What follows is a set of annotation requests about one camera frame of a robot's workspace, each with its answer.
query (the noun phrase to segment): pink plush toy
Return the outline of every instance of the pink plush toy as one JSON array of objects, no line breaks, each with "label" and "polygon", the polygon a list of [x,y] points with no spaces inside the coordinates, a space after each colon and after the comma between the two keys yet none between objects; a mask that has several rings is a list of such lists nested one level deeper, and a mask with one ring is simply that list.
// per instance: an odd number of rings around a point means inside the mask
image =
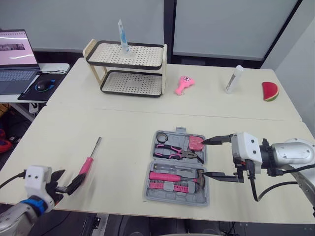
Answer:
[{"label": "pink plush toy", "polygon": [[193,78],[188,76],[181,76],[179,79],[179,86],[175,90],[177,95],[182,95],[182,92],[185,88],[188,88],[190,85],[193,85],[195,83],[195,80]]}]

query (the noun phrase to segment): dish rack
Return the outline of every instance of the dish rack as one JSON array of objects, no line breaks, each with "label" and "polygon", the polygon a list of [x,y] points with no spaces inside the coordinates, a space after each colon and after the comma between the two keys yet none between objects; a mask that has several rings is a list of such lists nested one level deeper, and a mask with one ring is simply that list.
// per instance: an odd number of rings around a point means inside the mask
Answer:
[{"label": "dish rack", "polygon": [[[121,43],[92,39],[83,50],[89,68],[104,93],[160,97],[165,92],[167,45],[128,43],[131,57]],[[102,67],[99,75],[96,67]]]}]

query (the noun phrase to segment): laptop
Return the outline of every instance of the laptop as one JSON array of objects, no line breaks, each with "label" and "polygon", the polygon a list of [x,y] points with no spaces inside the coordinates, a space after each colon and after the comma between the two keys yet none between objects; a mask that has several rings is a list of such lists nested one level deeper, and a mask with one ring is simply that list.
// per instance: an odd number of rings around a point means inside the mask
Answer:
[{"label": "laptop", "polygon": [[40,70],[24,29],[0,31],[0,94],[21,94]]}]

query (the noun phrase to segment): gray tool case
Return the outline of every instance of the gray tool case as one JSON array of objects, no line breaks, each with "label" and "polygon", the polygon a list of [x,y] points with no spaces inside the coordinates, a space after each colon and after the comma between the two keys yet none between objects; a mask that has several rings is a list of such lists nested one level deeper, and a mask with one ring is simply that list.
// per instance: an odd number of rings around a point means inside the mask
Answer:
[{"label": "gray tool case", "polygon": [[[157,133],[160,132],[165,133],[168,137],[168,140],[164,144],[157,141]],[[146,199],[202,207],[205,207],[209,204],[209,182],[207,181],[207,179],[205,179],[204,188],[200,189],[198,192],[196,192],[198,184],[193,181],[181,180],[180,182],[170,182],[149,179],[150,172],[173,174],[184,178],[196,178],[198,169],[202,169],[204,172],[207,172],[207,170],[202,167],[202,163],[197,159],[182,158],[180,160],[176,160],[159,158],[153,155],[155,152],[164,155],[176,154],[176,152],[168,149],[155,148],[156,144],[171,145],[175,147],[180,147],[183,151],[191,151],[188,149],[190,135],[198,136],[205,140],[205,137],[202,135],[187,134],[186,129],[181,127],[177,127],[176,132],[159,130],[154,134],[154,141],[151,150],[151,157],[154,160],[150,163],[149,171],[146,175],[144,189],[144,196]],[[197,154],[199,158],[202,159],[204,163],[206,163],[206,145],[201,151],[196,151],[195,154]],[[151,188],[150,182],[159,183],[160,189]],[[185,187],[185,192],[176,191],[179,189],[183,189],[182,186]]]}]

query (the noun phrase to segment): laptop screen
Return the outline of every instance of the laptop screen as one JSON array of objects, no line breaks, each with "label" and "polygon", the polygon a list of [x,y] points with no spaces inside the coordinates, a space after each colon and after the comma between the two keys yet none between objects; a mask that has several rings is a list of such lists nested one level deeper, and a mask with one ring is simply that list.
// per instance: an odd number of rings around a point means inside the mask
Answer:
[{"label": "laptop screen", "polygon": [[37,64],[25,31],[0,31],[0,66]]}]

